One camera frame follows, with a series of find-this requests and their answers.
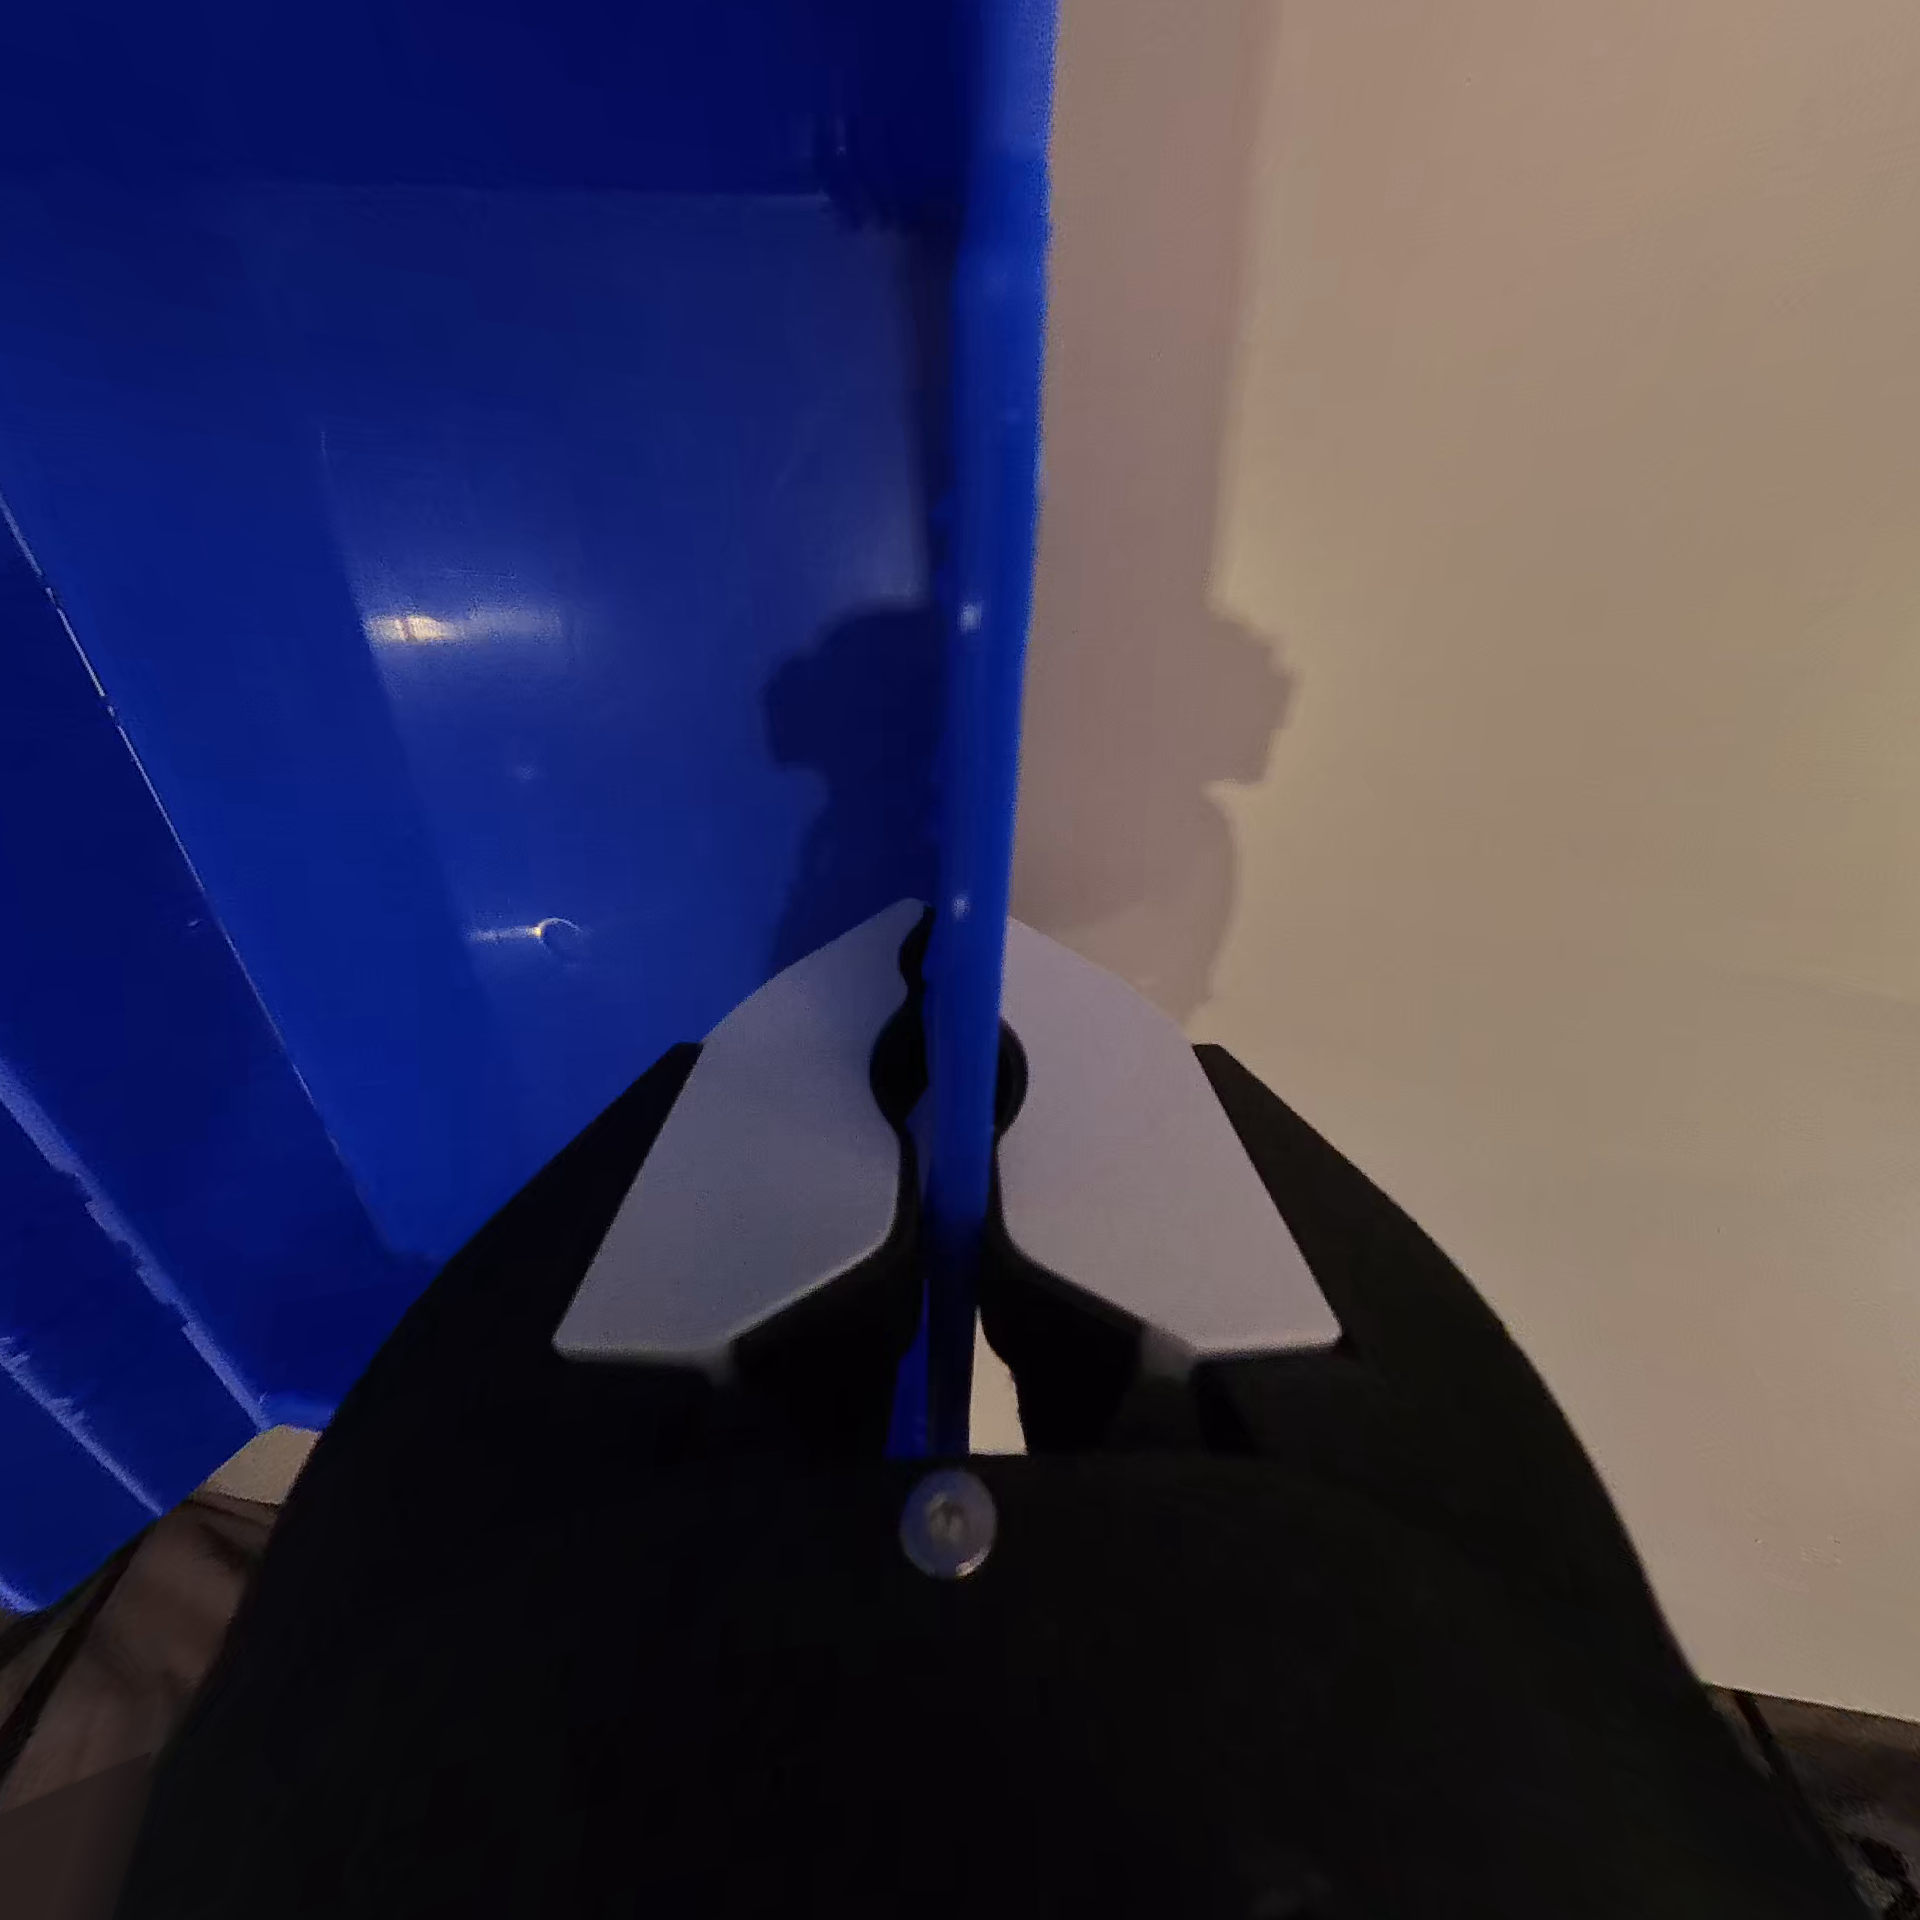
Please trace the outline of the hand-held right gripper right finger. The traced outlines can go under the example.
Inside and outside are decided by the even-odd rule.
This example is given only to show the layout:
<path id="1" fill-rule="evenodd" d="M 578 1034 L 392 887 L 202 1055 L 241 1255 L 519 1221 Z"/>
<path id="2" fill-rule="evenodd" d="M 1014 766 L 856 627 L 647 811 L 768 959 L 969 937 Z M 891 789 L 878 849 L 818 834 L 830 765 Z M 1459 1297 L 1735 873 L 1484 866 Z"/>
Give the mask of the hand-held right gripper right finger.
<path id="1" fill-rule="evenodd" d="M 993 1151 L 982 1322 L 1019 1389 L 1337 1351 L 1327 1291 L 1160 1007 L 1014 922 L 999 1021 L 1023 1072 Z"/>

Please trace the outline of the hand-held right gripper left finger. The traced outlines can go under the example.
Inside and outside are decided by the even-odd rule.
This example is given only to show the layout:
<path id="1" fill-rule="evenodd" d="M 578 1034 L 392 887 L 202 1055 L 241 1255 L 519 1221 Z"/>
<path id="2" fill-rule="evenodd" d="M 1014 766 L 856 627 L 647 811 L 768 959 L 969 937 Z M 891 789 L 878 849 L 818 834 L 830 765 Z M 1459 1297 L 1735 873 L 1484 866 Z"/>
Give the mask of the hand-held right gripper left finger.
<path id="1" fill-rule="evenodd" d="M 874 1090 L 906 1009 L 900 899 L 804 954 L 700 1046 L 554 1336 L 576 1363 L 727 1379 L 744 1339 L 874 1259 L 906 1143 Z"/>

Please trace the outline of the blue plastic bin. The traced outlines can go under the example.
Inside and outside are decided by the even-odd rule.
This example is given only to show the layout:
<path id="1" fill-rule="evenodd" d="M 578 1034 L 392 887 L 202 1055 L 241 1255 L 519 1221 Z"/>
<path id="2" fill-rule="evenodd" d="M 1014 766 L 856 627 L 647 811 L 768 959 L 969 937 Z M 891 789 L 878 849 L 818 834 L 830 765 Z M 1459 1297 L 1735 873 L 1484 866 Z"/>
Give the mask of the blue plastic bin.
<path id="1" fill-rule="evenodd" d="M 899 899 L 985 1208 L 1058 5 L 6 5 L 6 1609 Z"/>

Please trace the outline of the person's dark trousers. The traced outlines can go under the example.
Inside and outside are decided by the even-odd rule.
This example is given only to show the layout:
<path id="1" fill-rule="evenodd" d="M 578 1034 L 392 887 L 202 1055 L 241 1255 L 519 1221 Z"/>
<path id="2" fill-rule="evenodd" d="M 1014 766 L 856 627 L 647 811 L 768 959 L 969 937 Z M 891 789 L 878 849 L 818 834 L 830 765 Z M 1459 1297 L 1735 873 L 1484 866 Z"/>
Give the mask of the person's dark trousers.
<path id="1" fill-rule="evenodd" d="M 206 1487 L 6 1621 L 2 1915 L 115 1913 L 161 1752 L 219 1662 L 279 1506 Z"/>

